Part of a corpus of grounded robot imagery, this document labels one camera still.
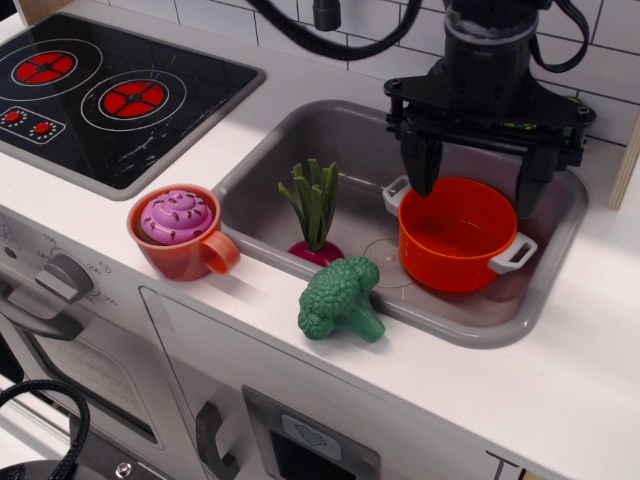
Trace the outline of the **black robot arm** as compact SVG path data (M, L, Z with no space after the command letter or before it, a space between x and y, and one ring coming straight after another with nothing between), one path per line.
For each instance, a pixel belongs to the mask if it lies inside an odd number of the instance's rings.
M445 53L424 76L386 82L388 129L400 143L411 187L431 194L445 144L519 156L516 211L537 213L557 171L582 162L591 108L544 88L536 62L552 73L576 67L587 48L547 64L536 37L548 1L449 1Z

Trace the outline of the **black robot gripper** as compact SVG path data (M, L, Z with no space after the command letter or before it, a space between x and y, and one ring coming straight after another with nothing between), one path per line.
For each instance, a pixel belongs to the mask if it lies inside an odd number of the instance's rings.
M426 75L393 78L384 85L391 100L388 129L401 144L411 187L431 194L443 144L453 143L522 156L517 177L519 219L534 216L558 167L582 160L585 131L596 112L576 115L578 105L544 88L529 71L510 83L496 73L471 71L452 79L439 61ZM501 126L532 123L534 131Z

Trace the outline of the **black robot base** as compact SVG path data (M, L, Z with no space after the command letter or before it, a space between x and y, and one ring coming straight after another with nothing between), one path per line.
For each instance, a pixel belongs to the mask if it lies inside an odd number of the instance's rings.
M119 462L108 465L91 465L76 462L68 472L59 469L54 460L35 460L14 464L1 469L2 479L94 479L94 480L152 480L160 476L132 462Z

